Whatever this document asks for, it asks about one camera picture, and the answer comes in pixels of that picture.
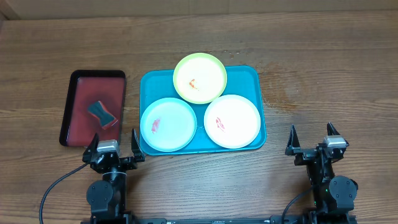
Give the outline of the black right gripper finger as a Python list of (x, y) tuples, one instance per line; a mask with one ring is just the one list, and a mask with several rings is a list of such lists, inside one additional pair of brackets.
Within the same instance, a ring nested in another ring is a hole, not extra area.
[(285, 148), (285, 155), (286, 156), (294, 156), (300, 150), (301, 150), (300, 143), (299, 143), (299, 139), (297, 136), (297, 132), (295, 130), (295, 126), (291, 125), (289, 139), (287, 141), (287, 146)]
[(328, 136), (340, 135), (339, 132), (335, 129), (335, 127), (333, 126), (333, 124), (331, 122), (328, 122), (326, 128), (327, 128), (327, 135)]

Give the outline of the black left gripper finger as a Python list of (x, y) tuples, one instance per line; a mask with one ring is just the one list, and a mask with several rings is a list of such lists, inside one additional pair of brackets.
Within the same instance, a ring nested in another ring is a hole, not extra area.
[(145, 154), (141, 150), (139, 144), (139, 138), (137, 136), (137, 132), (135, 129), (132, 129), (131, 134), (131, 151), (133, 153), (134, 161), (135, 162), (144, 162), (145, 161)]
[(97, 152), (98, 143), (99, 143), (99, 136), (96, 133), (94, 135), (92, 141), (90, 142), (89, 146), (85, 149), (85, 151), (83, 153), (83, 157), (82, 157), (83, 162), (91, 161), (93, 154), (95, 154)]

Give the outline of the light blue plastic plate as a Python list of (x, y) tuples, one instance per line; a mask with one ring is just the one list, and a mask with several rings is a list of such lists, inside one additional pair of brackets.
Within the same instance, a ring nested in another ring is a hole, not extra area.
[(197, 129), (192, 107), (178, 98), (162, 98), (143, 112), (140, 133), (156, 151), (174, 152), (190, 143)]

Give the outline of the yellow-green plastic plate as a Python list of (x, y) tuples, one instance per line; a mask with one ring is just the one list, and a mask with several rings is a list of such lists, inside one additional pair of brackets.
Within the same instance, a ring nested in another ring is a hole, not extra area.
[(179, 61), (173, 73), (178, 95), (194, 104), (207, 104), (221, 96), (227, 81), (225, 66), (206, 53), (187, 55)]

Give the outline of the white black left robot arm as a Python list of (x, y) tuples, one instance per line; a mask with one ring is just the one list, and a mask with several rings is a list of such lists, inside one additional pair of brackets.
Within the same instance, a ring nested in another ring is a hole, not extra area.
[(85, 149), (82, 161), (102, 175), (102, 179), (93, 182), (86, 191), (91, 208), (90, 223), (139, 222), (126, 210), (126, 172), (137, 169), (137, 164), (145, 161), (135, 129), (132, 130), (131, 151), (132, 156), (121, 157), (116, 140), (100, 141), (97, 134)]

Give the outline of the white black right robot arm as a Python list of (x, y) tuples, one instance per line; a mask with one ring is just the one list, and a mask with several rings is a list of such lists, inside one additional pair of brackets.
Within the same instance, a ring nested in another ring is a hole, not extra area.
[[(296, 166), (305, 166), (311, 187), (292, 199), (285, 207), (281, 223), (356, 223), (356, 217), (349, 215), (354, 210), (358, 184), (348, 177), (333, 171), (333, 164), (344, 158), (349, 142), (327, 124), (327, 135), (323, 142), (311, 149), (302, 149), (295, 127), (290, 129), (285, 155), (294, 156)], [(308, 209), (298, 218), (287, 218), (289, 208), (299, 199), (312, 193), (314, 208)]]

